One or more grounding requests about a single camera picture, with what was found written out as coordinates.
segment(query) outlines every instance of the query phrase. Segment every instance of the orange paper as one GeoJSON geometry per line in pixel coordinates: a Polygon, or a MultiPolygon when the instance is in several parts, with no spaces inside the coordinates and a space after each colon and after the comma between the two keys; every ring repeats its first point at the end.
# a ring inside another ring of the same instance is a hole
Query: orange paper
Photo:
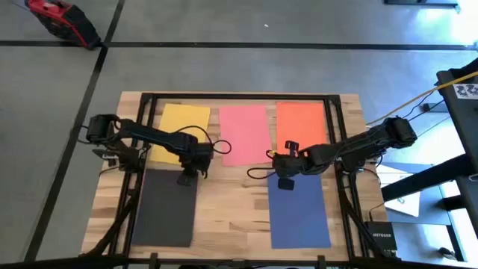
{"type": "Polygon", "coordinates": [[[299,149],[327,143],[322,103],[277,102],[277,151],[289,153],[285,141],[299,143],[299,149]]]}

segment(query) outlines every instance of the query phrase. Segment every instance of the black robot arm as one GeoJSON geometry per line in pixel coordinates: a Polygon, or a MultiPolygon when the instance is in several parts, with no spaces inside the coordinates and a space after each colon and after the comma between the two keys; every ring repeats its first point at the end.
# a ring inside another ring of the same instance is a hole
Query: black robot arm
{"type": "Polygon", "coordinates": [[[184,168],[178,180],[181,185],[189,185],[190,180],[197,176],[197,171],[207,177],[214,154],[213,144],[198,143],[197,137],[191,134],[163,132],[129,119],[120,119],[115,114],[100,114],[90,118],[86,139],[89,143],[106,148],[93,151],[103,159],[118,157],[122,170],[135,173],[142,167],[140,150],[126,146],[121,141],[123,138],[134,138],[163,146],[168,152],[179,156],[179,162],[184,168]]]}
{"type": "Polygon", "coordinates": [[[289,177],[298,173],[323,173],[337,158],[341,159],[345,171],[353,172],[363,167],[365,160],[380,156],[387,148],[401,149],[411,146],[416,140],[417,135],[408,120],[387,118],[381,125],[339,143],[313,145],[298,150],[298,143],[287,141],[285,147],[291,151],[290,154],[274,153],[272,164],[279,176],[279,187],[292,190],[294,181],[289,177]]]}

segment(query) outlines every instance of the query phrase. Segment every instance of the wooden tabletop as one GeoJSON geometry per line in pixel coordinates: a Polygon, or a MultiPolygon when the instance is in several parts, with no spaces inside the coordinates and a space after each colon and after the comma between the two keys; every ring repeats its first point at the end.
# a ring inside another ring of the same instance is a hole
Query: wooden tabletop
{"type": "MultiPolygon", "coordinates": [[[[121,95],[117,114],[121,118],[136,119],[141,92],[124,92],[121,95]]],[[[341,94],[347,136],[365,131],[365,121],[359,96],[341,94]]],[[[267,106],[267,117],[273,149],[276,148],[276,101],[268,100],[225,100],[225,99],[161,99],[155,112],[154,127],[159,126],[164,104],[176,103],[207,106],[211,108],[208,133],[212,140],[220,139],[219,107],[224,105],[267,106]]],[[[336,137],[340,139],[337,117],[332,113],[336,137]]],[[[179,166],[148,161],[147,168],[181,169],[179,166]]],[[[269,209],[267,200],[267,181],[249,179],[246,170],[250,166],[223,167],[221,155],[215,155],[208,171],[207,179],[198,184],[196,216],[193,242],[184,247],[153,247],[131,245],[130,257],[149,258],[150,253],[158,253],[163,259],[249,259],[249,260],[316,260],[323,255],[328,261],[347,261],[344,228],[338,200],[337,184],[333,167],[322,174],[323,196],[326,206],[332,247],[323,249],[273,250],[270,240],[269,209]]],[[[357,175],[358,195],[362,215],[368,219],[368,211],[383,202],[382,192],[376,177],[371,173],[357,175]]],[[[123,172],[103,173],[99,178],[93,209],[84,236],[81,251],[91,250],[113,223],[117,210],[123,172]]],[[[374,220],[387,220],[385,207],[373,210],[374,220]]],[[[360,255],[358,233],[351,222],[353,244],[356,255],[360,255]]]]}

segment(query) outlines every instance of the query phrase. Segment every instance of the red object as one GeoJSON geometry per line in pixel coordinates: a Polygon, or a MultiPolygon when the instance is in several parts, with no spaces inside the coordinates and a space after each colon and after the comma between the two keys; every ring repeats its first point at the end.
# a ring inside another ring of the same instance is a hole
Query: red object
{"type": "Polygon", "coordinates": [[[101,43],[96,29],[76,5],[59,0],[25,0],[48,32],[87,49],[101,43]]]}

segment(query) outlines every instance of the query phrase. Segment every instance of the white label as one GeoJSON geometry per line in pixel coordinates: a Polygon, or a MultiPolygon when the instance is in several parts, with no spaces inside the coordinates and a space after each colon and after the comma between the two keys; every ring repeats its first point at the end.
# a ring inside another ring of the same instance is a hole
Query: white label
{"type": "Polygon", "coordinates": [[[478,99],[478,84],[454,84],[453,89],[459,99],[478,99]]]}

